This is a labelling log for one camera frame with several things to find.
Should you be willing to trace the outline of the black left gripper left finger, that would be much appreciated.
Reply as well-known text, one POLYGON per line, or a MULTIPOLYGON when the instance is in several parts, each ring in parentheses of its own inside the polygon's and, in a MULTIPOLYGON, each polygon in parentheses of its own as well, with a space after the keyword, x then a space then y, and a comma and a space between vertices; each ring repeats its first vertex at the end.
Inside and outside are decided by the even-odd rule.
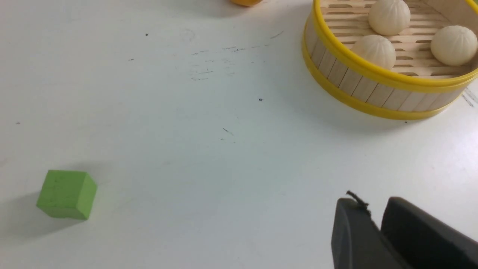
POLYGON ((384 237, 368 203, 347 191, 336 203, 331 250, 335 269, 410 269, 384 237))

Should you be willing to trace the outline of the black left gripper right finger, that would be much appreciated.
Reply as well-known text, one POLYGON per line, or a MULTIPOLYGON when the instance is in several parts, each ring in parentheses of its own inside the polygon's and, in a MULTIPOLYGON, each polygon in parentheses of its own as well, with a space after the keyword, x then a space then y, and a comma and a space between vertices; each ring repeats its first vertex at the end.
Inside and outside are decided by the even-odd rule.
POLYGON ((381 233, 414 269, 476 269, 478 244, 400 197, 390 197, 381 233))

